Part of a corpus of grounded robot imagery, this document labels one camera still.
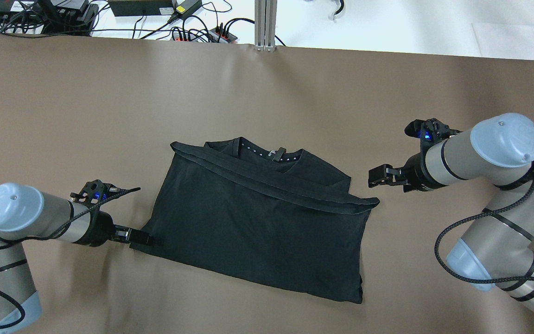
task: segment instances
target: robotic arm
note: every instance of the robotic arm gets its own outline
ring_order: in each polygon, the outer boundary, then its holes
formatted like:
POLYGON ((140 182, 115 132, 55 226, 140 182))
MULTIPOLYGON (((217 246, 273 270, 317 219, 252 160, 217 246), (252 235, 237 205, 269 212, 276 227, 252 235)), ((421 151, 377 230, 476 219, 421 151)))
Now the robotic arm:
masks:
POLYGON ((421 152, 400 168, 381 165, 369 171, 369 187, 403 186, 428 192, 462 180, 485 177, 500 192, 483 213, 444 230, 436 242, 440 264, 480 290, 498 286, 534 311, 534 124, 519 114, 504 114, 460 132, 436 119, 415 120, 405 133, 417 137, 421 152), (439 256, 442 237, 474 220, 447 256, 439 256))
POLYGON ((91 247, 107 240, 151 244, 148 233, 115 225, 98 209, 136 190, 94 180, 68 201, 31 186, 0 186, 0 334, 28 326, 42 311, 21 241, 60 239, 91 247))

